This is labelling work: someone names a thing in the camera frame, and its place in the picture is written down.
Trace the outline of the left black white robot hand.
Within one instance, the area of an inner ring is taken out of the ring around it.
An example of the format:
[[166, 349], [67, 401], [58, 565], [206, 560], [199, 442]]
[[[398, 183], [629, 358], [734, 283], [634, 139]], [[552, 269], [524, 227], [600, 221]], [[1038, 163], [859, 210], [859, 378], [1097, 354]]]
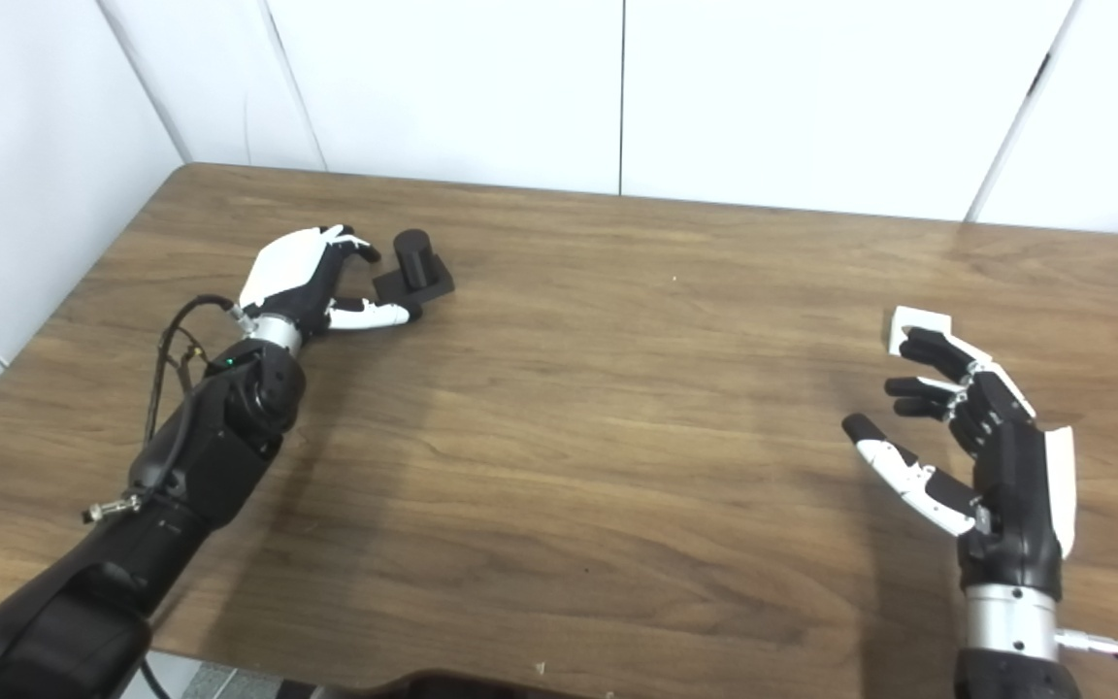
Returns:
[[345, 263], [353, 256], [381, 261], [372, 244], [350, 226], [307, 227], [280, 236], [257, 253], [239, 296], [246, 337], [299, 355], [315, 336], [409, 324], [421, 319], [411, 302], [338, 297]]

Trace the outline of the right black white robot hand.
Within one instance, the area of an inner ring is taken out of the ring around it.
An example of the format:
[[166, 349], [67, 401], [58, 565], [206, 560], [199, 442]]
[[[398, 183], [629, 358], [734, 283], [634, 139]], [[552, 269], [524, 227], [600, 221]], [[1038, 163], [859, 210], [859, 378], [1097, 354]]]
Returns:
[[964, 483], [887, 437], [865, 415], [842, 421], [858, 455], [904, 503], [957, 540], [960, 584], [1013, 585], [1062, 598], [1076, 525], [1074, 438], [1042, 429], [998, 361], [948, 332], [912, 327], [900, 355], [939, 378], [896, 377], [896, 415], [941, 423], [972, 459]]

